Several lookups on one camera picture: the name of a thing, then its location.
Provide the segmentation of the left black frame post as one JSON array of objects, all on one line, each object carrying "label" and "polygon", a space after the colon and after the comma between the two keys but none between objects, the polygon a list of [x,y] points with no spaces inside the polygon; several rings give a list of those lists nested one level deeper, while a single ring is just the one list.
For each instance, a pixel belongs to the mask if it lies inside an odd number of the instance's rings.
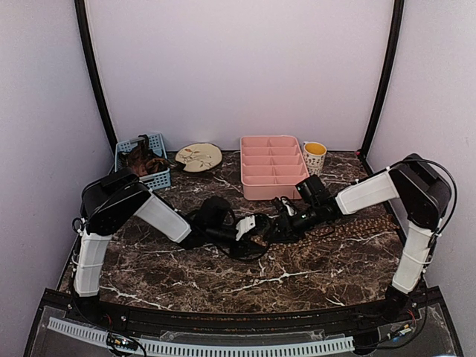
[{"label": "left black frame post", "polygon": [[86,67],[89,74],[89,80],[96,101],[97,110],[103,130],[106,134],[111,151],[115,150],[118,139],[113,128],[112,119],[106,103],[106,97],[100,79],[97,67],[97,61],[93,49],[91,31],[89,28],[89,19],[86,11],[86,2],[84,0],[74,0],[74,8],[77,17],[77,27],[80,33],[80,41],[83,48],[83,56],[86,61]]}]

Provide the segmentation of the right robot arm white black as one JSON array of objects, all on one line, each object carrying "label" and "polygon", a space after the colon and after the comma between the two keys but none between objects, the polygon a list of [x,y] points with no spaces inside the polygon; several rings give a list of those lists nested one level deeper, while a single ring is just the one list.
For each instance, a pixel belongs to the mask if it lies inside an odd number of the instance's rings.
[{"label": "right robot arm white black", "polygon": [[405,232],[404,248],[390,287],[409,295],[417,286],[457,207],[453,175],[416,153],[331,193],[316,175],[296,185],[306,209],[292,213],[278,202],[277,229],[284,239],[302,237],[313,227],[376,205],[387,205]]}]

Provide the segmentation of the brown floral tie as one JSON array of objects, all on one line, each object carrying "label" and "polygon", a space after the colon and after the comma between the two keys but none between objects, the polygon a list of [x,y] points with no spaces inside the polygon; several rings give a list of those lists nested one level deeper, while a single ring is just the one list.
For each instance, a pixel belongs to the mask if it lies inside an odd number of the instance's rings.
[{"label": "brown floral tie", "polygon": [[354,219],[349,222],[322,225],[307,231],[303,236],[293,243],[274,243],[270,251],[279,251],[286,248],[303,248],[313,243],[328,243],[340,239],[365,238],[372,234],[381,232],[396,231],[399,226],[395,220],[388,214],[380,217],[367,219]]}]

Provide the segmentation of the black frame post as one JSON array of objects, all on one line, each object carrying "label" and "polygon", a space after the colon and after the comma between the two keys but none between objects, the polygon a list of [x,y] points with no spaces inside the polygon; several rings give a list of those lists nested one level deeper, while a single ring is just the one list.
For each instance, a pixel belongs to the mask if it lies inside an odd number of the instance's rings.
[{"label": "black frame post", "polygon": [[103,130],[106,134],[111,151],[115,150],[118,139],[113,128],[112,119],[106,103],[106,97],[100,79],[97,67],[97,61],[93,49],[91,31],[89,28],[89,19],[86,11],[86,2],[84,0],[74,0],[74,8],[77,17],[77,27],[80,33],[80,41],[83,48],[83,56],[86,61],[86,67],[89,74],[89,80],[96,101],[97,110]]},{"label": "black frame post", "polygon": [[359,149],[359,156],[361,157],[362,161],[366,160],[368,157],[373,143],[373,139],[375,138],[377,127],[379,125],[379,120],[385,103],[388,86],[390,84],[393,64],[399,43],[399,35],[402,26],[404,8],[404,0],[395,0],[393,2],[393,11],[390,21],[390,30],[387,39],[385,58],[382,65],[382,72],[376,90],[373,108],[370,113],[369,122],[364,135],[364,140],[362,141],[361,148]]}]

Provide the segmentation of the right black frame post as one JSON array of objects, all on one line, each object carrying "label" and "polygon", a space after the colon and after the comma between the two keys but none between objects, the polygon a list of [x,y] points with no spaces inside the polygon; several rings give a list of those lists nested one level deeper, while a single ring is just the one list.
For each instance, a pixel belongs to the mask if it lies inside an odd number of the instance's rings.
[{"label": "right black frame post", "polygon": [[366,160],[368,157],[373,143],[373,139],[375,138],[377,127],[379,125],[379,120],[385,103],[388,86],[390,84],[393,64],[399,43],[399,35],[402,26],[404,8],[404,0],[395,0],[393,2],[393,11],[390,21],[390,30],[387,39],[385,58],[382,65],[382,72],[376,90],[373,108],[370,113],[369,122],[364,135],[364,140],[362,141],[361,148],[359,149],[359,156],[361,157],[362,161]]}]

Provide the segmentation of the white mug yellow inside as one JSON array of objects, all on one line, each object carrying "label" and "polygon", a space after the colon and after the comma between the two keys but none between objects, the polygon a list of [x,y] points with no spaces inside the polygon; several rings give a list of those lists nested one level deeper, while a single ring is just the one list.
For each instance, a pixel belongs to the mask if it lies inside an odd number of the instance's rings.
[{"label": "white mug yellow inside", "polygon": [[311,176],[320,176],[324,169],[327,148],[318,142],[304,141],[302,153],[308,173]]}]

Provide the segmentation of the blue perforated plastic basket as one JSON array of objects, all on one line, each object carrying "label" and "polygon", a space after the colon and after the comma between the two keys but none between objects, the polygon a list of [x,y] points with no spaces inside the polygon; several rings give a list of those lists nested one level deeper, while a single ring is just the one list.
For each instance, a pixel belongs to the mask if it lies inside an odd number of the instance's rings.
[{"label": "blue perforated plastic basket", "polygon": [[[167,152],[165,150],[163,138],[161,133],[152,133],[152,134],[142,134],[147,135],[149,137],[149,147],[153,150],[153,152],[157,155],[160,155],[168,160]],[[129,168],[125,164],[125,154],[130,152],[136,145],[137,142],[140,140],[139,137],[128,140],[128,141],[121,141],[116,144],[115,147],[115,172],[123,169]],[[144,177],[139,177],[139,179],[147,185],[152,190],[157,190],[165,187],[169,187],[171,185],[171,178],[170,178],[170,169],[156,173]]]}]

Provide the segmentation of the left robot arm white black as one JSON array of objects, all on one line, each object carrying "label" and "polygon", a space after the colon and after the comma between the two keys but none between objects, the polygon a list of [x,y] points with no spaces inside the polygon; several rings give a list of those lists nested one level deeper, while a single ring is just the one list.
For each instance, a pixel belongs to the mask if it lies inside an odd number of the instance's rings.
[{"label": "left robot arm white black", "polygon": [[89,324],[99,324],[105,318],[104,306],[93,297],[99,294],[109,241],[133,216],[183,249],[210,243],[227,257],[248,263],[260,259],[270,248],[250,238],[252,234],[267,236],[270,223],[266,215],[238,220],[229,202],[218,196],[184,215],[149,189],[133,170],[111,173],[85,187],[78,217],[80,249],[72,289],[80,297],[75,310]]}]

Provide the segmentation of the round floral plate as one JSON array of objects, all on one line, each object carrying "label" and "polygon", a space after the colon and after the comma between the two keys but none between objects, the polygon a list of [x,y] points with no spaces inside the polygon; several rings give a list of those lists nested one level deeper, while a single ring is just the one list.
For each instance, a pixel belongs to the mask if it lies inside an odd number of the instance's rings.
[{"label": "round floral plate", "polygon": [[222,151],[214,144],[196,143],[180,149],[176,162],[183,164],[183,171],[200,173],[216,167],[222,162]]}]

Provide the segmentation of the dark brown ties in basket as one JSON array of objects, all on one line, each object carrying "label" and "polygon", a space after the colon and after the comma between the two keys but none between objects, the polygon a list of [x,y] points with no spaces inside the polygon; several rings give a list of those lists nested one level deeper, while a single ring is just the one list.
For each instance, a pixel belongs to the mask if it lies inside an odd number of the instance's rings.
[{"label": "dark brown ties in basket", "polygon": [[139,135],[137,145],[125,154],[125,164],[139,177],[144,177],[170,169],[170,162],[157,155],[149,147],[149,137]]}]

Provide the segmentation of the small green circuit board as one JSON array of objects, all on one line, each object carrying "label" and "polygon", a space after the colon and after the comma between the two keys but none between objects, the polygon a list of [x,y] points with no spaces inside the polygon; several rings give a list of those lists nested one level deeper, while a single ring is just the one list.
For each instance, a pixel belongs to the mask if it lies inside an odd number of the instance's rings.
[{"label": "small green circuit board", "polygon": [[106,336],[106,345],[119,350],[136,351],[138,349],[136,341],[115,333],[109,333]]}]

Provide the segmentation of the black front rail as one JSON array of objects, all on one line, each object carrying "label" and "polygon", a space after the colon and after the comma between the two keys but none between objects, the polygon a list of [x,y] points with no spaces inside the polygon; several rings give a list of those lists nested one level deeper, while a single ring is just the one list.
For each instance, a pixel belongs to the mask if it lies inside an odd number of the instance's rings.
[{"label": "black front rail", "polygon": [[118,332],[160,331],[259,333],[288,332],[307,328],[331,331],[373,329],[380,324],[401,321],[406,309],[397,311],[385,300],[341,308],[318,309],[284,313],[212,314],[174,312],[108,303],[95,297],[71,297],[68,315],[83,321],[103,321]]}]

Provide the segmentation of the pink divided organizer tray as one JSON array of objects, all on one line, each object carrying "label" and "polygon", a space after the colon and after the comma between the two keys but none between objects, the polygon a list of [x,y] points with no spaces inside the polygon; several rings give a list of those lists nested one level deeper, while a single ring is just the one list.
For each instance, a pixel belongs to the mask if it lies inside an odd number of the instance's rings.
[{"label": "pink divided organizer tray", "polygon": [[309,173],[297,138],[291,135],[243,136],[240,156],[245,199],[300,198],[295,185],[307,179]]}]

